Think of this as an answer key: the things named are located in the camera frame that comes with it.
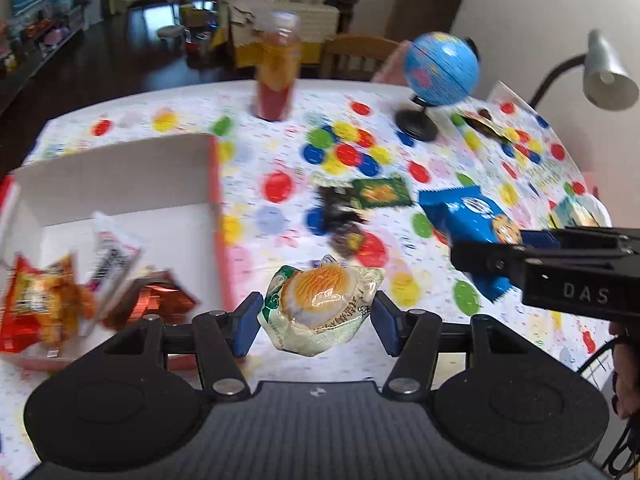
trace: polka dot tablecloth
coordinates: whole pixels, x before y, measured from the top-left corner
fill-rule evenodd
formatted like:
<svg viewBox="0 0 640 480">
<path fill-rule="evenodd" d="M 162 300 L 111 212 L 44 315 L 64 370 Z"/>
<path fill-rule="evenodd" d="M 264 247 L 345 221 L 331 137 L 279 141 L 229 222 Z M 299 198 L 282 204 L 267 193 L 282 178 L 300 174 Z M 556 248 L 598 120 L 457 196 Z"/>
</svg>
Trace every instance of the polka dot tablecloth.
<svg viewBox="0 0 640 480">
<path fill-rule="evenodd" d="M 425 144 L 395 127 L 394 111 L 410 106 L 406 88 L 302 81 L 292 116 L 281 123 L 251 115 L 253 90 L 253 82 L 202 85 L 79 110 L 49 122 L 26 163 L 149 136 L 216 136 L 220 228 L 235 304 L 253 290 L 264 294 L 281 265 L 306 269 L 333 252 L 320 221 L 321 184 L 401 175 L 414 198 L 422 189 L 478 184 L 521 227 L 533 229 L 546 227 L 550 206 L 585 192 L 580 172 L 544 119 L 511 104 L 469 99 L 436 109 L 440 134 Z M 507 128 L 510 143 L 482 136 L 460 116 L 480 109 Z M 424 308 L 461 323 L 477 312 L 490 314 L 573 369 L 609 338 L 606 323 L 523 306 L 516 289 L 495 303 L 485 300 L 451 267 L 446 240 L 417 205 L 364 216 L 366 239 L 352 263 L 383 267 L 382 290 L 400 308 Z M 261 330 L 242 366 L 255 387 L 260 380 L 366 378 L 382 385 L 393 364 L 367 320 L 350 343 L 314 358 L 276 351 Z M 462 369 L 463 360 L 441 356 L 439 366 L 434 386 Z M 36 463 L 22 408 L 44 378 L 0 362 L 0 467 L 15 478 Z"/>
</svg>

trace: lamp shade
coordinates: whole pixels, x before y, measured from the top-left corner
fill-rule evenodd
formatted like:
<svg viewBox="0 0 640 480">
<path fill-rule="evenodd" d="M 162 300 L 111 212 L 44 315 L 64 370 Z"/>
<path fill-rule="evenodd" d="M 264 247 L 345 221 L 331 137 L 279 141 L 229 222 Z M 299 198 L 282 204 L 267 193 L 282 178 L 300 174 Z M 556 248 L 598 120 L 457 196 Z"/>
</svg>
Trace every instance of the lamp shade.
<svg viewBox="0 0 640 480">
<path fill-rule="evenodd" d="M 604 110 L 626 110 L 640 96 L 638 85 L 622 65 L 620 56 L 597 29 L 589 33 L 582 87 L 587 99 Z"/>
</svg>

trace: globe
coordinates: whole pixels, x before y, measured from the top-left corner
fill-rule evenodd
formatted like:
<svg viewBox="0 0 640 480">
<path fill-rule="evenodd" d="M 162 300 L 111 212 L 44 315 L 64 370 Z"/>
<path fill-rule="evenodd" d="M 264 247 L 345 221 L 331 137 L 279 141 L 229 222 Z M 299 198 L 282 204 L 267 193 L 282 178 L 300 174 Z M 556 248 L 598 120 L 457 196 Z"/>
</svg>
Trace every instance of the globe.
<svg viewBox="0 0 640 480">
<path fill-rule="evenodd" d="M 413 42 L 404 58 L 404 75 L 420 99 L 433 106 L 452 105 L 476 89 L 480 65 L 464 40 L 430 32 Z"/>
</svg>

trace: red dot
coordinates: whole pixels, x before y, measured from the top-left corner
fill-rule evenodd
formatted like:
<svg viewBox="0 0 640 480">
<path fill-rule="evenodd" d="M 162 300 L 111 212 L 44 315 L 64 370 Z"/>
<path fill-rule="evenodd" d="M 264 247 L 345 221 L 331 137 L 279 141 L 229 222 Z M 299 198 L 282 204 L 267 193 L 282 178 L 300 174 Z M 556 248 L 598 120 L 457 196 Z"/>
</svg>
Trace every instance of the red dot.
<svg viewBox="0 0 640 480">
<path fill-rule="evenodd" d="M 362 103 L 351 103 L 351 110 L 356 112 L 358 115 L 366 116 L 371 114 L 371 108 Z"/>
<path fill-rule="evenodd" d="M 359 166 L 362 162 L 360 152 L 348 144 L 340 144 L 335 149 L 335 156 L 345 166 Z"/>
<path fill-rule="evenodd" d="M 359 138 L 358 138 L 358 146 L 363 148 L 370 148 L 376 143 L 376 139 L 373 138 L 366 130 L 358 130 Z"/>
<path fill-rule="evenodd" d="M 113 122 L 108 119 L 102 119 L 97 124 L 94 124 L 94 136 L 101 137 L 113 126 Z"/>
<path fill-rule="evenodd" d="M 557 160 L 564 160 L 564 156 L 566 155 L 566 152 L 564 151 L 562 144 L 552 144 L 551 155 L 553 155 L 554 158 L 556 158 Z"/>
<path fill-rule="evenodd" d="M 447 237 L 444 234 L 442 234 L 440 231 L 434 230 L 433 234 L 435 234 L 436 238 L 441 244 L 449 245 L 447 244 Z"/>
<path fill-rule="evenodd" d="M 513 114 L 516 111 L 516 107 L 513 103 L 502 103 L 500 105 L 500 110 L 502 110 L 505 114 Z"/>
<path fill-rule="evenodd" d="M 593 339 L 591 339 L 591 333 L 588 330 L 582 332 L 582 341 L 587 347 L 587 352 L 589 354 L 593 354 L 596 351 L 596 343 L 594 343 Z"/>
<path fill-rule="evenodd" d="M 264 181 L 262 192 L 269 202 L 277 204 L 290 197 L 292 188 L 293 182 L 288 174 L 284 171 L 274 171 Z"/>
<path fill-rule="evenodd" d="M 384 267 L 388 260 L 385 245 L 371 233 L 364 232 L 364 243 L 356 254 L 359 262 L 365 267 Z"/>
<path fill-rule="evenodd" d="M 574 188 L 574 193 L 576 195 L 584 195 L 584 192 L 586 191 L 584 189 L 584 185 L 581 184 L 580 182 L 574 182 L 573 184 L 571 184 L 571 187 Z"/>
<path fill-rule="evenodd" d="M 431 180 L 431 175 L 429 174 L 427 169 L 420 164 L 416 164 L 414 161 L 409 162 L 409 173 L 411 173 L 411 176 L 415 180 L 423 184 L 426 184 Z"/>
<path fill-rule="evenodd" d="M 509 175 L 511 176 L 511 178 L 517 178 L 518 175 L 516 174 L 515 171 L 513 171 L 513 168 L 511 166 L 509 166 L 506 162 L 502 163 L 502 167 L 507 171 L 507 173 L 509 173 Z"/>
<path fill-rule="evenodd" d="M 525 148 L 522 144 L 514 145 L 514 148 L 522 153 L 524 156 L 529 156 L 529 150 Z"/>
<path fill-rule="evenodd" d="M 522 130 L 516 130 L 516 133 L 520 137 L 520 142 L 529 142 L 531 136 L 527 132 L 523 132 Z"/>
</svg>

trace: gray ribbed surface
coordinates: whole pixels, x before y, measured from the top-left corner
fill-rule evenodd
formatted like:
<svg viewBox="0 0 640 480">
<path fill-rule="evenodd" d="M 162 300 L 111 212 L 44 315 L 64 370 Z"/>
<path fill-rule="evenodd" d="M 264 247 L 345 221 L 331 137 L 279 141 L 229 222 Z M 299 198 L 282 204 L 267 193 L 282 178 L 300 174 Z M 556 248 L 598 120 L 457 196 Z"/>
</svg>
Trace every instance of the gray ribbed surface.
<svg viewBox="0 0 640 480">
<path fill-rule="evenodd" d="M 91 474 L 46 465 L 29 476 L 29 480 L 90 478 L 603 480 L 607 477 L 586 463 L 545 473 L 520 473 L 482 464 L 444 440 L 422 408 L 386 400 L 373 382 L 366 382 L 263 383 L 255 398 L 216 407 L 187 446 L 148 467 Z"/>
</svg>

